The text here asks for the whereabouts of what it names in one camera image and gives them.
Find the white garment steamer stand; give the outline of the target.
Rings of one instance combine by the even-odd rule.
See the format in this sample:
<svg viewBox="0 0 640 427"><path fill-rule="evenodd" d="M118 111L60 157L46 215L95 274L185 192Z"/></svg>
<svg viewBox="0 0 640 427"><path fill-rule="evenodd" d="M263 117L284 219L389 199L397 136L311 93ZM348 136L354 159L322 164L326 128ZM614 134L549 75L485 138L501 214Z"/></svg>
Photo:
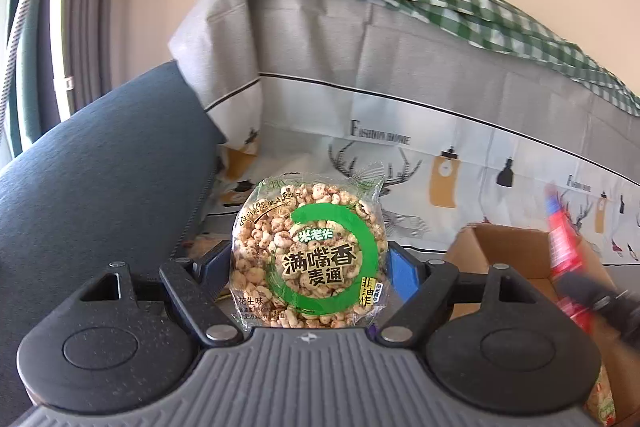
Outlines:
<svg viewBox="0 0 640 427"><path fill-rule="evenodd" d="M1 118L29 140L70 118L66 0L1 0Z"/></svg>

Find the clear rice cracker pack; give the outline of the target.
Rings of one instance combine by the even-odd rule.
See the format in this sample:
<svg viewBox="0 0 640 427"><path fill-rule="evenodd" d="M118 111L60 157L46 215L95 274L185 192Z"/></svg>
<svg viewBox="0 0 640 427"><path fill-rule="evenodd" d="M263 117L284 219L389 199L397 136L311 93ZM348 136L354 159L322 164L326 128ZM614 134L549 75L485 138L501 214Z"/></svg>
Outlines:
<svg viewBox="0 0 640 427"><path fill-rule="evenodd" d="M613 426L616 422L615 402L608 372L604 365L585 405L586 412L600 425Z"/></svg>

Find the deer print grey cloth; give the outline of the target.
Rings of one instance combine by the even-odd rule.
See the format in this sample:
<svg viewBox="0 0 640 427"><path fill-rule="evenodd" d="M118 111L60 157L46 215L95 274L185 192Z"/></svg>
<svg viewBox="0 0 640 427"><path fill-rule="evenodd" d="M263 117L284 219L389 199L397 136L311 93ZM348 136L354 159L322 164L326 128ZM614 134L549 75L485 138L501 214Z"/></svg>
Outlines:
<svg viewBox="0 0 640 427"><path fill-rule="evenodd" d="M553 70L362 0L200 0L169 49L226 139L214 216L270 176L377 176L388 236L444 251L544 229L554 185L603 263L639 259L639 121Z"/></svg>

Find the red snack pack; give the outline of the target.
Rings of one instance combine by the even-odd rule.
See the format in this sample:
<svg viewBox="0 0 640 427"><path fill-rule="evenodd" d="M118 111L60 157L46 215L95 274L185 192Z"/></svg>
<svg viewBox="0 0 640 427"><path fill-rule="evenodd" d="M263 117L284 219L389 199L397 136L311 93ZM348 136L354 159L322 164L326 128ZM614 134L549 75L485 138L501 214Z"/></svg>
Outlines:
<svg viewBox="0 0 640 427"><path fill-rule="evenodd" d="M593 319L591 313L582 306L563 297L555 287L555 280L567 271L584 271L584 256L578 251L579 236L562 204L558 190L553 184L544 188L544 205L548 220L548 239L550 251L551 282L554 286L559 308L586 334L592 334Z"/></svg>

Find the round green puffed wheat pack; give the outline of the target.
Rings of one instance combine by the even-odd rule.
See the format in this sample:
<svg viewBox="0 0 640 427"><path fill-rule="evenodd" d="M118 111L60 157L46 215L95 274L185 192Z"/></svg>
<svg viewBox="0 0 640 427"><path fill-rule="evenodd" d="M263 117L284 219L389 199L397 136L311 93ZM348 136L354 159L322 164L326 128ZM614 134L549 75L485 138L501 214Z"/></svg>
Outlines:
<svg viewBox="0 0 640 427"><path fill-rule="evenodd" d="M382 188L371 170L257 184L232 229L228 287L243 329L374 322L388 293Z"/></svg>

